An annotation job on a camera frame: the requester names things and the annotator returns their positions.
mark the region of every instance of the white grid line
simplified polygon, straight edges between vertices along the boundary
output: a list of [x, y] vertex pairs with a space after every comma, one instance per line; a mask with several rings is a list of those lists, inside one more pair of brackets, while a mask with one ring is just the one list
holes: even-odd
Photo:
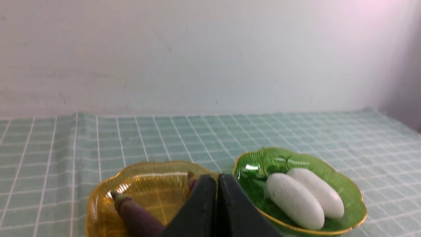
[[234, 118], [234, 116], [231, 116], [232, 120], [234, 120], [234, 122], [246, 133], [246, 135], [251, 139], [251, 141], [254, 142], [254, 144], [256, 144], [258, 147], [260, 147], [260, 145], [256, 142], [256, 140], [250, 136], [250, 133], [248, 133], [244, 127], [238, 122], [238, 120], [236, 118]]
[[142, 143], [142, 147], [143, 147], [143, 152], [145, 153], [145, 156], [146, 156], [146, 161], [149, 161], [149, 158], [146, 155], [145, 143], [143, 143], [142, 133], [140, 132], [139, 124], [137, 122], [137, 118], [136, 117], [134, 117], [134, 121], [136, 122], [137, 132], [139, 133], [140, 142]]
[[202, 116], [202, 119], [205, 121], [205, 123], [206, 123], [206, 125], [208, 126], [208, 128], [211, 130], [211, 132], [212, 132], [212, 134], [214, 135], [214, 137], [216, 137], [216, 139], [217, 139], [217, 141], [219, 142], [219, 144], [221, 144], [221, 146], [222, 146], [222, 148], [224, 149], [224, 151], [225, 152], [227, 152], [230, 156], [231, 156], [231, 154], [229, 153], [229, 151], [228, 151], [228, 149], [224, 146], [224, 143], [221, 141], [221, 139], [218, 137], [218, 135], [216, 135], [216, 132], [213, 130], [213, 128], [212, 128], [212, 126], [208, 123], [208, 121]]
[[272, 139], [270, 139], [268, 136], [266, 136], [266, 134], [248, 117], [248, 116], [246, 116], [246, 115], [244, 115], [250, 122], [251, 122], [251, 124], [255, 127], [255, 128], [257, 128], [257, 130], [261, 133], [261, 134], [263, 134], [263, 136], [267, 139], [267, 140], [269, 140], [269, 142], [273, 145], [273, 146], [276, 146], [276, 144], [272, 141]]
[[171, 160], [170, 154], [168, 154], [167, 146], [165, 146], [164, 139], [162, 138], [161, 132], [159, 131], [158, 124], [157, 124], [157, 122], [155, 121], [155, 117], [152, 117], [152, 119], [154, 120], [155, 127], [156, 127], [156, 128], [157, 128], [157, 130], [158, 130], [159, 137], [161, 138], [162, 144], [164, 145], [164, 149], [165, 149], [165, 152], [167, 153], [168, 159], [169, 159], [169, 160]]
[[98, 173], [99, 173], [99, 181], [102, 182], [101, 176], [101, 155], [99, 149], [99, 130], [98, 130], [98, 116], [96, 116], [96, 142], [98, 147]]
[[118, 138], [120, 139], [121, 154], [123, 156], [123, 164], [124, 164], [124, 167], [126, 167], [126, 158], [124, 157], [123, 141], [121, 140], [120, 127], [118, 126], [118, 118], [115, 118], [115, 122], [117, 123]]
[[12, 188], [10, 190], [9, 196], [7, 197], [6, 205], [4, 207], [4, 211], [3, 211], [3, 214], [2, 214], [1, 219], [0, 219], [0, 229], [2, 228], [4, 217], [6, 216], [7, 208], [9, 207], [10, 198], [12, 197], [12, 193], [13, 193], [13, 190], [15, 189], [16, 181], [18, 180], [19, 171], [21, 169], [22, 162], [24, 160], [24, 156], [25, 156], [26, 148], [28, 147], [29, 139], [31, 138], [32, 129], [34, 128], [34, 123], [35, 123], [35, 118], [32, 118], [32, 125], [31, 125], [31, 129], [29, 130], [29, 133], [28, 133], [27, 143], [26, 143], [26, 145], [24, 147], [24, 150], [22, 152], [22, 157], [21, 157], [21, 160], [19, 162], [18, 169], [16, 170], [15, 179], [13, 180]]
[[203, 143], [202, 139], [200, 138], [199, 134], [197, 133], [196, 129], [193, 127], [192, 123], [190, 122], [190, 119], [186, 116], [187, 122], [190, 124], [190, 127], [193, 129], [193, 131], [196, 133], [197, 138], [200, 140], [200, 143], [202, 144], [202, 146], [205, 148], [206, 153], [208, 154], [208, 156], [210, 157], [210, 159], [212, 160], [212, 162], [216, 165], [216, 167], [218, 168], [219, 172], [222, 173], [221, 168], [219, 167], [219, 165], [216, 163], [215, 159], [212, 157], [211, 153], [209, 152], [208, 148], [205, 146], [205, 144]]
[[70, 237], [73, 237], [73, 217], [75, 216], [75, 170], [76, 170], [76, 138], [78, 126], [78, 113], [76, 113], [76, 129], [75, 129], [75, 144], [73, 146], [73, 175], [72, 175], [72, 204], [71, 204], [71, 221], [70, 221]]
[[40, 221], [41, 208], [42, 208], [42, 206], [43, 206], [44, 194], [45, 194], [45, 188], [46, 188], [46, 186], [47, 186], [48, 170], [49, 170], [49, 168], [50, 168], [50, 160], [51, 160], [51, 155], [52, 155], [52, 153], [53, 153], [54, 135], [56, 134], [56, 126], [57, 126], [57, 117], [56, 117], [56, 121], [54, 122], [53, 138], [51, 139], [51, 148], [50, 148], [50, 154], [48, 155], [47, 170], [45, 171], [45, 178], [44, 178], [43, 191], [41, 192], [40, 207], [39, 207], [39, 209], [38, 209], [37, 220], [35, 221], [34, 237], [36, 237], [36, 236], [37, 236], [38, 223], [39, 223], [39, 221]]
[[247, 149], [241, 145], [241, 143], [237, 140], [237, 138], [234, 136], [234, 134], [228, 129], [228, 127], [225, 125], [225, 123], [222, 121], [222, 119], [217, 116], [218, 120], [221, 122], [221, 124], [224, 126], [224, 128], [228, 131], [228, 133], [234, 138], [234, 141], [244, 150], [246, 151]]
[[187, 150], [186, 143], [184, 142], [183, 138], [181, 137], [181, 135], [180, 135], [180, 133], [179, 133], [179, 130], [177, 129], [177, 126], [175, 125], [175, 123], [174, 123], [174, 121], [173, 121], [173, 118], [171, 118], [171, 117], [170, 117], [170, 120], [171, 120], [171, 123], [172, 123], [172, 124], [173, 124], [173, 126], [174, 126], [174, 129], [175, 129], [175, 130], [176, 130], [176, 132], [177, 132], [177, 135], [178, 135], [178, 136], [179, 136], [179, 138], [180, 138], [181, 143], [182, 143], [182, 144], [183, 144], [183, 146], [184, 146], [184, 149], [186, 149], [186, 153], [187, 153], [187, 155], [189, 156], [189, 158], [190, 158], [190, 160], [192, 161], [192, 163], [194, 163], [194, 161], [193, 161], [193, 159], [192, 159], [192, 156], [191, 156], [190, 152]]
[[4, 137], [6, 136], [7, 130], [9, 130], [9, 127], [10, 127], [10, 123], [11, 123], [11, 122], [12, 122], [12, 121], [9, 119], [9, 122], [8, 122], [8, 123], [7, 123], [7, 125], [6, 125], [6, 128], [4, 129], [3, 134], [1, 135], [1, 138], [0, 138], [0, 145], [2, 145], [2, 144], [3, 144]]

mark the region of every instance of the green glass bowl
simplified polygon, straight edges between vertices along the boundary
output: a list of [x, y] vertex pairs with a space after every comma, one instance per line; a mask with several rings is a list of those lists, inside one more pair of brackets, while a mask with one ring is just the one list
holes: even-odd
[[[293, 168], [309, 169], [332, 186], [344, 203], [344, 217], [339, 220], [327, 218], [323, 228], [317, 231], [303, 229], [288, 218], [266, 194], [266, 179], [272, 173], [286, 173]], [[311, 155], [298, 154], [282, 148], [262, 148], [241, 155], [235, 163], [233, 175], [238, 178], [241, 187], [257, 209], [280, 227], [280, 230], [287, 228], [306, 234], [337, 235], [362, 224], [367, 216], [367, 209], [357, 185], [321, 159]]]

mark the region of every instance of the white radish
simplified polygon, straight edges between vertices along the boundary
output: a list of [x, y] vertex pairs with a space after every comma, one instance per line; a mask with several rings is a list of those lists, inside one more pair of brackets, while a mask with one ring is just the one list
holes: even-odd
[[319, 230], [325, 223], [323, 209], [313, 194], [290, 176], [274, 173], [266, 180], [270, 199], [305, 229]]
[[308, 169], [295, 168], [287, 173], [306, 187], [319, 201], [327, 218], [342, 218], [344, 203], [339, 194], [324, 180]]

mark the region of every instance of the eggplant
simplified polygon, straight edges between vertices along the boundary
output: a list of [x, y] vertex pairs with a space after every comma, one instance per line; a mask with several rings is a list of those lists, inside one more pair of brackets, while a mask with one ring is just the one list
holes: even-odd
[[114, 208], [131, 237], [158, 237], [165, 226], [127, 194], [111, 191]]
[[187, 185], [189, 186], [190, 191], [193, 191], [197, 182], [195, 174], [191, 171], [187, 172]]

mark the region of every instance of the white wall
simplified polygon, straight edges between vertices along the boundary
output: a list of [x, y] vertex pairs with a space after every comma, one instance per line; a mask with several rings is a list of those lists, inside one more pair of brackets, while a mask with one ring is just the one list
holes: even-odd
[[418, 8], [418, 24], [412, 27], [412, 40], [400, 62], [397, 80], [389, 93], [384, 109], [408, 126], [421, 132], [421, 8]]
[[2, 0], [0, 116], [386, 107], [417, 0]]

